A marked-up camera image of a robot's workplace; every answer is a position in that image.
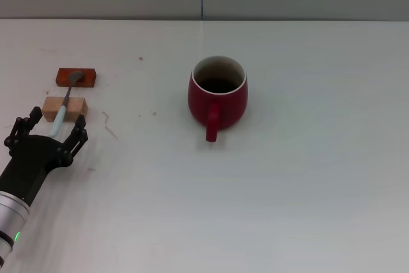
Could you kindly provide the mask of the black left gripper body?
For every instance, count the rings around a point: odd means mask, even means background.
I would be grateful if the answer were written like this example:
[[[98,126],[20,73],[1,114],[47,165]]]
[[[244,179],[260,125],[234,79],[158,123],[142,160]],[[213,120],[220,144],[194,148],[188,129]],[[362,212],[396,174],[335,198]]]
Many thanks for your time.
[[[70,149],[45,136],[7,137],[11,160],[1,174],[1,191],[31,206],[47,175],[70,165]]]

